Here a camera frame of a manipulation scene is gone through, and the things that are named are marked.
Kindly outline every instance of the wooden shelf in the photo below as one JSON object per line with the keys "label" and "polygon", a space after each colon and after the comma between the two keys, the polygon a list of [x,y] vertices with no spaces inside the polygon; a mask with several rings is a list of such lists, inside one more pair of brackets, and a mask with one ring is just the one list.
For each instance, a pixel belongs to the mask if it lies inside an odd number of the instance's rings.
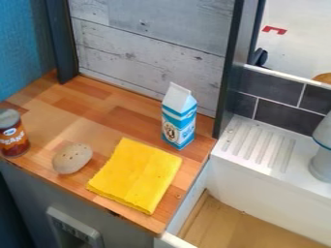
{"label": "wooden shelf", "polygon": [[[177,151],[161,140],[161,103],[87,77],[60,85],[55,74],[46,75],[14,94],[0,108],[17,109],[31,141],[30,150],[8,159],[28,173],[74,196],[95,204],[152,233],[162,233],[202,169],[215,144],[213,119],[199,115],[196,139]],[[183,158],[181,169],[152,216],[100,197],[85,189],[87,181],[104,165],[122,137],[138,140]],[[92,146],[92,160],[71,175],[59,175],[51,159],[73,142]]]}

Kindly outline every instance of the whitewashed wood panel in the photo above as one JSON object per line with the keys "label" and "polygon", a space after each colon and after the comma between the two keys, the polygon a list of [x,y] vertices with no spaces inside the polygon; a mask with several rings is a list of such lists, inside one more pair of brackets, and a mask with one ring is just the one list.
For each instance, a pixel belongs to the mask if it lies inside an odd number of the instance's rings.
{"label": "whitewashed wood panel", "polygon": [[224,59],[147,37],[73,19],[80,66],[159,94],[173,80],[215,111]]}
{"label": "whitewashed wood panel", "polygon": [[[97,73],[92,70],[86,69],[84,67],[80,67],[79,72],[85,76],[88,76],[91,78],[97,78],[98,80],[101,80],[104,82],[110,82],[113,85],[117,85],[121,88],[125,88],[125,89],[137,92],[139,94],[142,94],[142,95],[145,95],[145,96],[148,96],[148,97],[160,100],[160,101],[165,96],[165,94],[157,93],[153,90],[143,88],[143,87],[141,87],[139,85],[135,85],[131,82],[124,81],[119,78],[111,77],[111,76],[108,76],[105,74]],[[199,113],[202,113],[204,115],[211,116],[211,117],[214,117],[215,113],[216,113],[214,110],[210,110],[210,109],[206,109],[206,108],[202,108],[202,107],[197,107],[197,111]]]}
{"label": "whitewashed wood panel", "polygon": [[108,0],[68,0],[72,17],[108,25]]}
{"label": "whitewashed wood panel", "polygon": [[108,0],[109,25],[226,54],[234,0]]}

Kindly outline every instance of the gray tile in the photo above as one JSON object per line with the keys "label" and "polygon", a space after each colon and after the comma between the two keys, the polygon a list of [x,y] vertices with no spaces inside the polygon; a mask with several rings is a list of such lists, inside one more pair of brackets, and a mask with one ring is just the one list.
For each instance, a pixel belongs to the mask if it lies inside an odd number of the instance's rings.
{"label": "gray tile", "polygon": [[233,97],[235,98],[233,112],[248,118],[253,118],[257,98],[241,93],[235,93]]}
{"label": "gray tile", "polygon": [[245,69],[240,91],[296,106],[304,84]]}
{"label": "gray tile", "polygon": [[300,108],[328,113],[331,110],[331,90],[307,85]]}
{"label": "gray tile", "polygon": [[299,108],[259,100],[256,120],[311,136],[323,116]]}

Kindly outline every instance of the red marking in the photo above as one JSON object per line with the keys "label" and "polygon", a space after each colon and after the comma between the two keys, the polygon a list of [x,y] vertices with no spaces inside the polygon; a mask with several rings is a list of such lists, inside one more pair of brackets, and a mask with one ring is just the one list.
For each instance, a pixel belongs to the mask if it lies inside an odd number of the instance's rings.
{"label": "red marking", "polygon": [[265,26],[265,27],[262,29],[262,32],[269,33],[270,30],[276,30],[278,35],[284,35],[284,33],[287,32],[286,29],[278,28],[278,27],[272,27],[272,26]]}

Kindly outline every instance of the milk carton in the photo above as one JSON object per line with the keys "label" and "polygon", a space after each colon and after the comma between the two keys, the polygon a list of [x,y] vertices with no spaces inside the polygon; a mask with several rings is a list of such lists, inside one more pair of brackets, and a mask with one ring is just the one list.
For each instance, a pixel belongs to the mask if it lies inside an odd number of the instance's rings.
{"label": "milk carton", "polygon": [[191,90],[173,82],[162,101],[163,140],[183,149],[195,138],[196,99]]}

